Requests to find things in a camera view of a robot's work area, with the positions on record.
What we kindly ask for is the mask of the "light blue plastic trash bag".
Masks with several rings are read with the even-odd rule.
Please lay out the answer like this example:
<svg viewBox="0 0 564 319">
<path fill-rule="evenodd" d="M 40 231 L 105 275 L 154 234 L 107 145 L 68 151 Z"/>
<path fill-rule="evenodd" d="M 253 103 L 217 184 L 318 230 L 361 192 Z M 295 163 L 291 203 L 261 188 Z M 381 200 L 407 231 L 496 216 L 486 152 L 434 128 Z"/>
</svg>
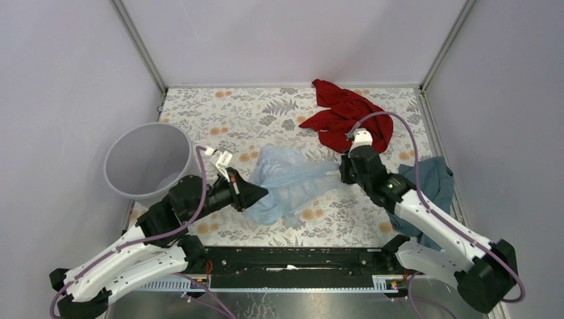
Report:
<svg viewBox="0 0 564 319">
<path fill-rule="evenodd" d="M 318 197 L 345 186 L 334 160 L 315 162 L 301 152 L 264 146 L 249 181 L 268 194 L 243 212 L 260 225 L 282 221 L 287 228 L 299 222 L 299 212 Z"/>
</svg>

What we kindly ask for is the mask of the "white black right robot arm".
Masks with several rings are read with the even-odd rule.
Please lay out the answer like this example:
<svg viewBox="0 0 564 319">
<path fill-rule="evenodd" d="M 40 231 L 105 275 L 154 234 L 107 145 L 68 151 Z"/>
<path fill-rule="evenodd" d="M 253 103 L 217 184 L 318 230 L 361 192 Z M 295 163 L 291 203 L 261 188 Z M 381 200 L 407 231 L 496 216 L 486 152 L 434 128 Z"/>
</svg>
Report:
<svg viewBox="0 0 564 319">
<path fill-rule="evenodd" d="M 507 294 L 523 286 L 514 247 L 493 242 L 457 222 L 433 204 L 407 178 L 390 173 L 370 146 L 359 146 L 341 156 L 345 184 L 357 184 L 377 206 L 411 223 L 441 248 L 439 251 L 405 241 L 381 256 L 392 274 L 408 268 L 455 288 L 474 310 L 487 314 Z"/>
</svg>

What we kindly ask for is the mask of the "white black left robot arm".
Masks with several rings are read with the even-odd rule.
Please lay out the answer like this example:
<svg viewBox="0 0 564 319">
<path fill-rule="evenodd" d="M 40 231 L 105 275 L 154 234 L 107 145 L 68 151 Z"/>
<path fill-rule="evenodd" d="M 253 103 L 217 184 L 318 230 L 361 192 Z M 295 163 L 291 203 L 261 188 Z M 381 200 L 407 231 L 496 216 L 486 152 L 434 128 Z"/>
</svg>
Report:
<svg viewBox="0 0 564 319">
<path fill-rule="evenodd" d="M 187 175 L 153 204 L 111 246 L 73 269 L 49 275 L 57 291 L 52 318 L 97 318 L 108 306 L 138 287 L 177 272 L 197 273 L 209 266 L 206 248 L 188 226 L 232 206 L 242 212 L 268 195 L 229 167 L 213 185 Z"/>
</svg>

